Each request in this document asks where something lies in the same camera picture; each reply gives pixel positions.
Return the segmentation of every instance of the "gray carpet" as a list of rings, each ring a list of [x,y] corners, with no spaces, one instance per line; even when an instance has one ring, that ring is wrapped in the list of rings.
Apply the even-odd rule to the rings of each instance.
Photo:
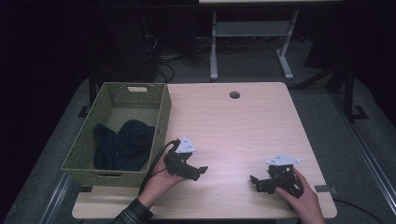
[[[292,81],[286,80],[275,54],[275,48],[280,44],[281,40],[247,42],[241,45],[242,47],[238,46],[239,50],[233,53],[220,46],[217,82],[282,81],[291,86],[312,77],[319,71],[304,68],[310,43],[292,42],[287,58],[295,78]],[[173,82],[209,82],[207,65],[209,54],[200,54],[200,58],[196,61],[179,59],[167,63],[175,70]],[[169,68],[162,66],[162,70],[166,75],[171,75]],[[335,190],[333,197],[356,204],[380,217],[385,223],[396,223],[396,216],[373,179],[361,155],[359,144],[337,107],[337,100],[342,101],[342,92],[335,95],[327,93],[324,90],[327,80],[327,77],[323,78],[305,90],[290,91],[290,94],[326,182]],[[163,82],[163,78],[157,76],[154,82]],[[5,223],[40,223],[50,202],[52,191],[62,177],[60,171],[62,162],[83,122],[83,119],[78,118],[78,113],[88,103],[88,83],[85,81],[67,107]],[[376,106],[367,88],[359,82],[355,85],[354,104],[361,105],[369,116],[369,119],[357,120],[354,125],[361,131],[361,135],[373,150],[390,182],[396,184],[394,174],[396,167],[393,161],[396,158],[395,128]],[[71,211],[79,188],[80,185],[74,181],[70,183],[62,206],[53,212],[50,223],[108,223],[108,220],[77,220],[72,217]],[[327,220],[327,223],[378,223],[350,205],[335,204],[338,215]],[[295,223],[296,220],[284,219],[276,222],[289,224]]]

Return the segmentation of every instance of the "metal stand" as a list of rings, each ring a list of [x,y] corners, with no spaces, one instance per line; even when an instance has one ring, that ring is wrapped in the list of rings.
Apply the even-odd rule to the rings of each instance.
[[[290,71],[285,55],[295,22],[297,21],[298,12],[299,10],[294,10],[289,21],[217,21],[216,11],[214,11],[212,21],[212,50],[210,52],[210,78],[212,80],[219,78],[216,58],[217,36],[284,36],[285,42],[283,47],[276,50],[276,55],[286,79],[293,79],[293,74]]]

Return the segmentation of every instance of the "green basket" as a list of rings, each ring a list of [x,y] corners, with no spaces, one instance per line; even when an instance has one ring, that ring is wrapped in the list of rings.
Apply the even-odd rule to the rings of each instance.
[[[166,84],[105,83],[96,97],[61,170],[87,186],[140,187],[149,165],[164,146],[171,98]],[[118,132],[122,125],[137,119],[155,127],[148,162],[140,171],[98,170],[93,166],[97,123]]]

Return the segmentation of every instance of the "dark cloth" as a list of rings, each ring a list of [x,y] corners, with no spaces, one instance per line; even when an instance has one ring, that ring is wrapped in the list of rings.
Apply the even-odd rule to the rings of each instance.
[[[155,127],[139,120],[124,123],[119,133],[98,123],[93,134],[98,147],[93,165],[101,170],[139,171],[149,158]]]
[[[113,224],[143,224],[147,223],[153,214],[138,199],[134,199],[127,208],[113,220]]]

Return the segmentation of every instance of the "table top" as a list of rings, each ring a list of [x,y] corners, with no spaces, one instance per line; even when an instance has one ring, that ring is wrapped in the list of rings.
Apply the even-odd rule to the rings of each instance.
[[[166,142],[187,135],[197,151],[188,159],[208,166],[197,181],[178,184],[151,208],[154,218],[296,217],[276,194],[259,193],[249,176],[269,178],[266,161],[283,153],[310,186],[325,185],[304,127],[283,83],[170,84],[171,115]],[[237,91],[238,99],[230,97]],[[78,195],[76,218],[113,218],[138,189],[93,187]],[[335,217],[329,192],[318,193],[325,217]]]

